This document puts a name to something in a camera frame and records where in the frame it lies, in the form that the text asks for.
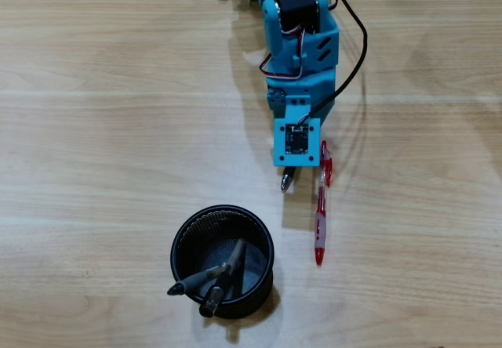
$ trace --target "pen holder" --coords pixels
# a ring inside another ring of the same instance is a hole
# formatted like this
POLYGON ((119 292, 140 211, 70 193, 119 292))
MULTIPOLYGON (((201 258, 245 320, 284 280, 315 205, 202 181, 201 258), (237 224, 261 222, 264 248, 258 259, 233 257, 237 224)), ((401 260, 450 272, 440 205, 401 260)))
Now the pen holder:
MULTIPOLYGON (((268 229, 250 211, 233 205, 215 205, 188 219, 171 248, 171 270, 179 281, 226 262, 239 238, 246 240, 246 253, 235 271, 234 284, 216 310, 217 317, 246 317, 258 310, 270 294, 274 244, 268 229)), ((200 304, 213 283, 187 296, 200 304)))

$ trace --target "table surface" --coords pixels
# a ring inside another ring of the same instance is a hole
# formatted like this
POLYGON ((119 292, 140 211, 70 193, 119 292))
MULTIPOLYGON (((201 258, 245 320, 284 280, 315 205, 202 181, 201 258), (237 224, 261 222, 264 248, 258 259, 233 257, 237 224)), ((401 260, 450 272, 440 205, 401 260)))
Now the table surface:
MULTIPOLYGON (((2 348, 502 346, 502 0, 349 0, 369 32, 286 195, 248 0, 0 0, 2 348), (180 225, 255 212, 274 289, 204 321, 173 283, 180 225)), ((343 7, 338 80, 362 36, 343 7)))

